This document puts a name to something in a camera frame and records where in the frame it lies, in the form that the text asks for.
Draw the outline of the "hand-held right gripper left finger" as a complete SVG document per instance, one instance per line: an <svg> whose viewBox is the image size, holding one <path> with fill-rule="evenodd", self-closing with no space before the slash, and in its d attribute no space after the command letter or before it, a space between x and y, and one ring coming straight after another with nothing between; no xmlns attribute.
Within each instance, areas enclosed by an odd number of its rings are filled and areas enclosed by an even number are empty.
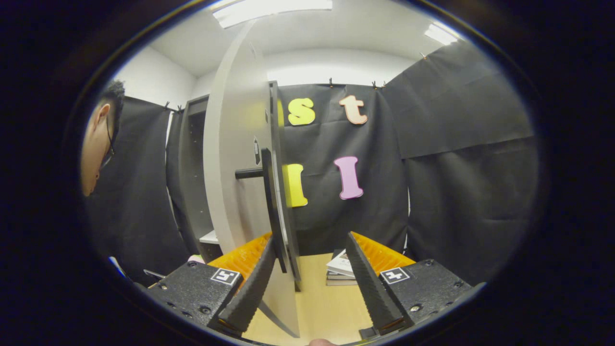
<svg viewBox="0 0 615 346"><path fill-rule="evenodd" d="M263 300L276 261L265 234L209 262L187 261L146 292L200 328L240 337Z"/></svg>

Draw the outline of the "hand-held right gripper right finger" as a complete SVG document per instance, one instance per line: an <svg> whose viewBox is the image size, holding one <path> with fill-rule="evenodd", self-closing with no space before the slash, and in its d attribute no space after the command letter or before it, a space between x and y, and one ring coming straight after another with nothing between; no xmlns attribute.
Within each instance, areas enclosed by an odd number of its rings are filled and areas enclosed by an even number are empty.
<svg viewBox="0 0 615 346"><path fill-rule="evenodd" d="M467 283L434 259L413 261L355 232L345 239L345 253L378 337L422 328L484 287Z"/></svg>

